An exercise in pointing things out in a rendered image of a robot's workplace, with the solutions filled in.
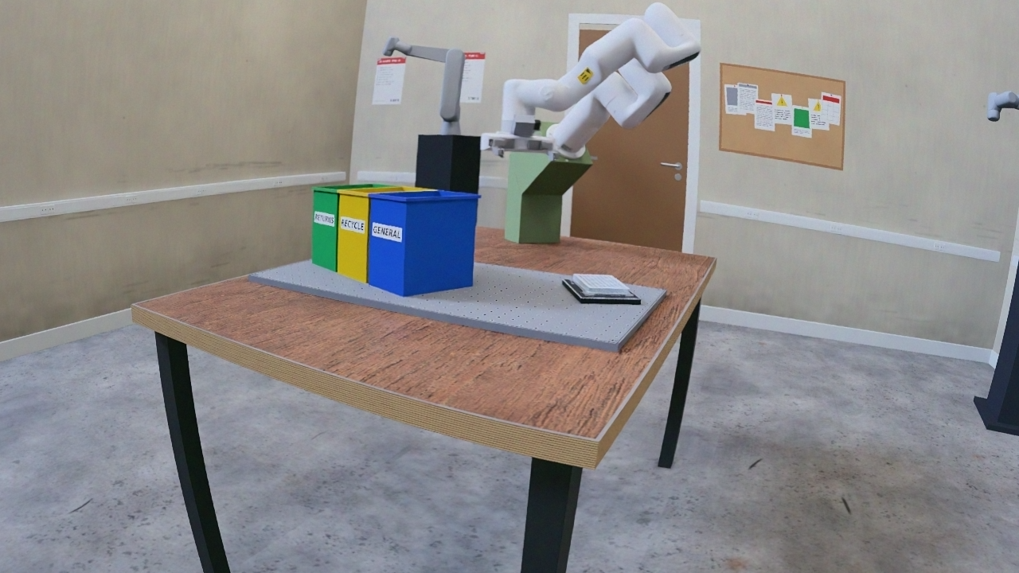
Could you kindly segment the blue bin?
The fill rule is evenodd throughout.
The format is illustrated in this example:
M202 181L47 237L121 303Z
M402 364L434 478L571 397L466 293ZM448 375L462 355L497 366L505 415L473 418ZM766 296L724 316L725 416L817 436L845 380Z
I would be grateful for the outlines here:
M401 297L473 287L481 195L411 191L368 197L371 287Z

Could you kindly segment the green open-top bin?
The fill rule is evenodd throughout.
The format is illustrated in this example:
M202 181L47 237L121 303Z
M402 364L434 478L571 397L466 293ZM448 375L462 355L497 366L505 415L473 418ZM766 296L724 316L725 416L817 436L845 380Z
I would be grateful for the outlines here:
M384 188L379 184L311 186L314 191L312 263L338 272L338 219L341 189ZM326 191L326 192L325 192Z

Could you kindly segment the yellow open-top bin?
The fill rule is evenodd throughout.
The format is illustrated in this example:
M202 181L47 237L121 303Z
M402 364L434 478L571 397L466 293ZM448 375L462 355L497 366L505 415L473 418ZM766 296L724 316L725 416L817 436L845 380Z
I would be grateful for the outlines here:
M370 212L368 193L434 191L411 186L341 189L338 219L338 274L369 283ZM363 193L362 193L363 192Z

